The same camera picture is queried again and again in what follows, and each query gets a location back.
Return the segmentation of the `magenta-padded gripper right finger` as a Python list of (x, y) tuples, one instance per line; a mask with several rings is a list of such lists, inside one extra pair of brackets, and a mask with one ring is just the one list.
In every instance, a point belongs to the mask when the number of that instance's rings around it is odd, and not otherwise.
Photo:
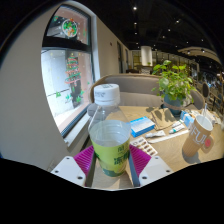
[(150, 156), (133, 145), (129, 146), (129, 151), (129, 166), (135, 187), (145, 186), (173, 173), (161, 157)]

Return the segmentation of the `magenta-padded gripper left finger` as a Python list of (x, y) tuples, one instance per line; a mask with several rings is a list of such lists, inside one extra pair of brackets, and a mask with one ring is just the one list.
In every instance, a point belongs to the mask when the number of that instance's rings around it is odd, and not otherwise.
[(94, 178), (96, 155), (93, 146), (82, 150), (76, 156), (65, 156), (51, 171), (67, 181), (82, 187), (91, 187)]

